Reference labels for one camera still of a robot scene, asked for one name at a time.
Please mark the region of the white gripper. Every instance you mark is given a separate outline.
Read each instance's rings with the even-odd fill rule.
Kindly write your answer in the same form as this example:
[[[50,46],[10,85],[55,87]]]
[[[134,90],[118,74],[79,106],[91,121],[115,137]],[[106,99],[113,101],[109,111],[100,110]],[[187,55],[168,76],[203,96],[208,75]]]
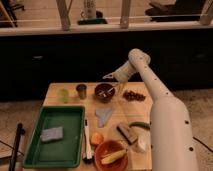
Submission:
[[[115,78],[119,83],[115,83],[113,85],[113,89],[116,92],[116,89],[119,87],[120,83],[126,83],[129,79],[128,76],[125,75],[125,72],[122,70],[117,69],[113,74],[107,74],[103,76],[103,79],[113,79]]]

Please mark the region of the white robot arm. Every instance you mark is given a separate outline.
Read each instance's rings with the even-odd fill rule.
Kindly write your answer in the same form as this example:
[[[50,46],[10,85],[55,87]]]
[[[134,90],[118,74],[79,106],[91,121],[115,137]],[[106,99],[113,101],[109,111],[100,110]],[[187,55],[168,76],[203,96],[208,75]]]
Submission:
[[[127,83],[139,73],[152,98],[151,156],[152,171],[199,171],[189,112],[149,67],[151,57],[140,49],[128,53],[128,60],[104,76]]]

